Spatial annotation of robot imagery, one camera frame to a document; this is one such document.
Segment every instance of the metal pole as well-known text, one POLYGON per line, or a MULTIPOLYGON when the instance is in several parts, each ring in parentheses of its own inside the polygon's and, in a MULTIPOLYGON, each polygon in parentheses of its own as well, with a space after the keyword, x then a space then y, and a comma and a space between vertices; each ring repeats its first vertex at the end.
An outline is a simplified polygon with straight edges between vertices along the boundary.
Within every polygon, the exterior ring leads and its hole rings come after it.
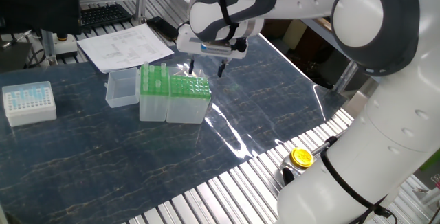
POLYGON ((133 20, 138 24, 146 23, 145 17, 145 2, 146 0, 136 0, 136 13, 133 17, 133 20))
POLYGON ((350 83, 353 76, 358 71, 358 65, 354 61, 350 61, 349 65, 344 70, 344 73, 342 73, 339 80, 336 82, 335 87, 333 88, 333 91, 336 93, 342 93, 342 91, 345 90, 347 85, 350 83))
POLYGON ((58 62, 56 61, 54 37, 52 36, 52 32, 41 30, 41 38, 43 39, 43 49, 46 55, 46 60, 49 62, 49 65, 57 65, 58 62))

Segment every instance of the yellow cap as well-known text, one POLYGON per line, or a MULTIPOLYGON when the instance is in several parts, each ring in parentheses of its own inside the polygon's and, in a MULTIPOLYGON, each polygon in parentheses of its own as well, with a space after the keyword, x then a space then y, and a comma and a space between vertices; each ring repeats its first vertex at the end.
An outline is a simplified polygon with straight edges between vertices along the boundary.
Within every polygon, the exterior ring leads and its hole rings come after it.
POLYGON ((290 161, 300 168, 309 168, 315 162, 315 159, 309 151, 302 148, 294 148, 290 152, 290 161))

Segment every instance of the table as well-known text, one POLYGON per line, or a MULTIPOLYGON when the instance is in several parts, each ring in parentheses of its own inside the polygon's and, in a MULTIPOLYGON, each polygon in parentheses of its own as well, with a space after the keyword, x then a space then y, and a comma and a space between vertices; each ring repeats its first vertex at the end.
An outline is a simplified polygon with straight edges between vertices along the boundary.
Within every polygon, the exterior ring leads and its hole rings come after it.
MULTIPOLYGON (((168 65, 187 66, 175 52, 168 65)), ((4 210, 23 223, 120 224, 322 124, 345 101, 260 36, 222 78, 220 62, 196 57, 212 91, 201 125, 140 122, 138 105, 111 109, 107 75, 91 63, 1 75, 0 87, 49 80, 58 114, 10 128, 0 110, 4 210)))

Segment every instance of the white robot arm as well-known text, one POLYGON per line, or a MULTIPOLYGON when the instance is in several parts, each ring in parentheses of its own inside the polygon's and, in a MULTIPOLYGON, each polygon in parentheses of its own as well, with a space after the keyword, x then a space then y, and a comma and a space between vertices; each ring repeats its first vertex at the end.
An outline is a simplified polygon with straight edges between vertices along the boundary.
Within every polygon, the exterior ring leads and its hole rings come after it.
POLYGON ((194 2, 189 24, 179 29, 177 47, 183 52, 243 58, 245 38, 260 32, 263 19, 331 15, 342 50, 364 73, 383 76, 327 159, 282 189, 278 223, 353 223, 367 210, 365 202, 379 203, 440 148, 438 1, 194 2))

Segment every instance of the black cable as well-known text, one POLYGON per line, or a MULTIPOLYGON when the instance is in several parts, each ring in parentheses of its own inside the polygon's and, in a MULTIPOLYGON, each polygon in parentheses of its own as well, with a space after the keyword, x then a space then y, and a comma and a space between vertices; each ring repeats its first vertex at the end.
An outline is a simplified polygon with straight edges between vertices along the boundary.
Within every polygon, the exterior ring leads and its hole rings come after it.
POLYGON ((26 66, 27 69, 29 69, 31 66, 32 66, 32 67, 35 67, 35 66, 39 65, 40 63, 42 63, 42 62, 46 59, 46 56, 43 55, 43 56, 41 57, 40 61, 38 61, 37 63, 31 64, 32 61, 34 60, 34 58, 35 58, 35 61, 37 60, 37 57, 36 57, 36 56, 37 56, 38 54, 40 54, 41 52, 44 52, 44 49, 40 49, 39 51, 35 52, 35 54, 29 59, 29 63, 28 63, 27 66, 26 66))
POLYGON ((391 212, 390 210, 389 210, 389 212, 390 212, 391 216, 394 217, 395 224, 398 224, 396 215, 393 212, 391 212))
POLYGON ((428 224, 432 224, 432 222, 434 221, 435 217, 437 217, 439 212, 440 212, 440 207, 437 209, 437 211, 435 212, 434 216, 432 217, 431 221, 428 224))

